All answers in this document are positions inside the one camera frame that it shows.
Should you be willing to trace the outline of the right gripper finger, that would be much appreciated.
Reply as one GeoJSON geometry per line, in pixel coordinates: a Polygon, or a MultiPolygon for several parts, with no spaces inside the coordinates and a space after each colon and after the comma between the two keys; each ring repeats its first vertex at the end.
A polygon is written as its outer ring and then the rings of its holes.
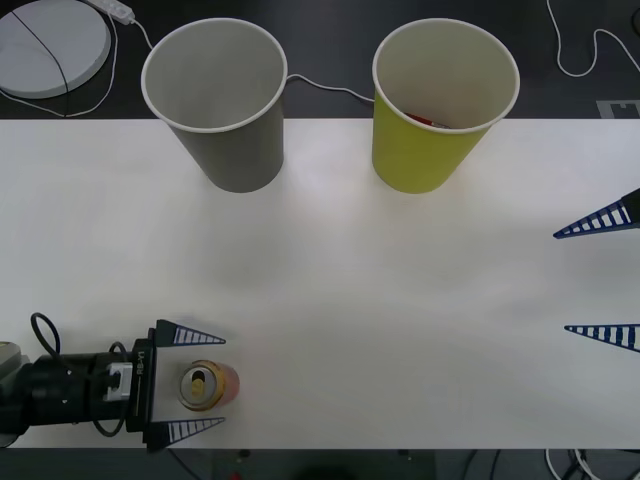
{"type": "Polygon", "coordinates": [[[584,216],[553,234],[565,239],[639,228],[639,190],[584,216]]]}
{"type": "Polygon", "coordinates": [[[564,330],[618,348],[639,351],[638,324],[565,325],[564,330]]]}

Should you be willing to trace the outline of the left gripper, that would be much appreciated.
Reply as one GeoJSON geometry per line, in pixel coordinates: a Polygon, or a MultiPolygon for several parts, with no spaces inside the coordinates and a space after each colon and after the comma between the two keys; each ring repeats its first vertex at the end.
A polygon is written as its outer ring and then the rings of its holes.
{"type": "Polygon", "coordinates": [[[149,453],[162,451],[226,421],[225,417],[212,417],[150,423],[156,347],[224,345],[225,343],[226,340],[221,337],[168,320],[157,320],[155,329],[149,328],[146,338],[135,341],[132,350],[133,377],[126,431],[137,433],[146,430],[146,448],[149,453]]]}

